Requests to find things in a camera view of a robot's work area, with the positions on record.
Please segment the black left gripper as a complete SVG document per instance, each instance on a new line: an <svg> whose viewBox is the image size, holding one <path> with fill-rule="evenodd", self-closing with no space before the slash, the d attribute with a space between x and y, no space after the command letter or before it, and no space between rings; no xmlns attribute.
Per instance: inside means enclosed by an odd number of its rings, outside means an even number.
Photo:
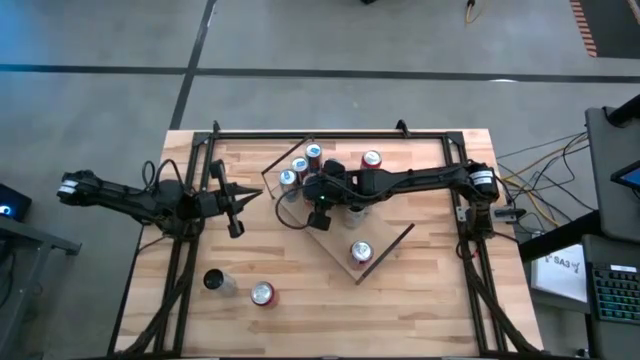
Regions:
<svg viewBox="0 0 640 360"><path fill-rule="evenodd" d="M236 182L229 183L222 160L215 160L209 165L209 174L212 179L218 180L219 188L212 192L200 192L195 195L195 217L206 219L226 215L229 219L227 228L230 237L238 238L244 233L244 225L237 219L237 215L250 201L260 196L263 190L239 185ZM248 196L237 200L236 197L240 195Z"/></svg>

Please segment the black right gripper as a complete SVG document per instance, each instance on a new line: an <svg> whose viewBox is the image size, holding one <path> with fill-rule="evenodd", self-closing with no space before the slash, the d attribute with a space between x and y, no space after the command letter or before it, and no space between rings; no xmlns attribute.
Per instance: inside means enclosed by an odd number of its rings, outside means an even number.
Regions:
<svg viewBox="0 0 640 360"><path fill-rule="evenodd" d="M347 192L345 166L336 159L324 162L319 173L308 175L303 180L303 198L312 206L308 216L309 227L327 231L331 218L326 212L337 205L351 205Z"/></svg>

